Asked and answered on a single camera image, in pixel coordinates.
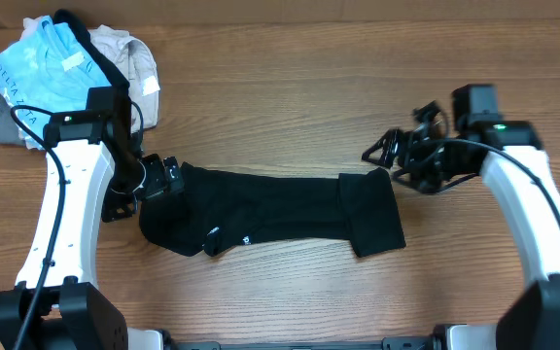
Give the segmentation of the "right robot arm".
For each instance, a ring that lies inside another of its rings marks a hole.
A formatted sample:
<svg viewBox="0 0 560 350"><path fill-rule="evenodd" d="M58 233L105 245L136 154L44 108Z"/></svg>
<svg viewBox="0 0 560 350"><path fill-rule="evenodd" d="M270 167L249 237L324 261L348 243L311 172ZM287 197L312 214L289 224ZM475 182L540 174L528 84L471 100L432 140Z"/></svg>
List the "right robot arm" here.
<svg viewBox="0 0 560 350"><path fill-rule="evenodd" d="M530 122L508 121L497 90L470 84L452 94L451 117L436 102L416 109L412 131L388 130L362 154L393 181L422 194L474 177L496 198L517 246L524 291L495 325L439 325L415 349L560 349L560 193Z"/></svg>

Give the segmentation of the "black polo shirt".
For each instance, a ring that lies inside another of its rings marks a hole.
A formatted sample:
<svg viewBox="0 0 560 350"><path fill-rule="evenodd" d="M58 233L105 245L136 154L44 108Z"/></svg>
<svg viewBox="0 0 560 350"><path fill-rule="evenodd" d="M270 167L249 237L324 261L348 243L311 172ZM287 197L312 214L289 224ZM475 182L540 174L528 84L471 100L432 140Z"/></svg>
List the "black polo shirt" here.
<svg viewBox="0 0 560 350"><path fill-rule="evenodd" d="M143 204L139 225L152 243L191 257L237 245L324 238L348 241L363 258L405 246L388 173L273 178L185 163L184 188Z"/></svg>

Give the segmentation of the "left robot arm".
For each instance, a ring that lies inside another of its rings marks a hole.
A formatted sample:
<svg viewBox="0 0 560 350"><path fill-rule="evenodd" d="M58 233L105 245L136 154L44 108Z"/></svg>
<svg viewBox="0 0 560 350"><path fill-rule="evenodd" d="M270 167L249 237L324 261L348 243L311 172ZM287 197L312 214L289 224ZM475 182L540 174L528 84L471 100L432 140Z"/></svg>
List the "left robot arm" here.
<svg viewBox="0 0 560 350"><path fill-rule="evenodd" d="M47 112L31 132L47 151L48 177L30 252L14 287L0 292L6 349L171 349L164 330L127 325L98 289L99 226L184 184L175 157L143 156L121 87L92 87L79 111Z"/></svg>

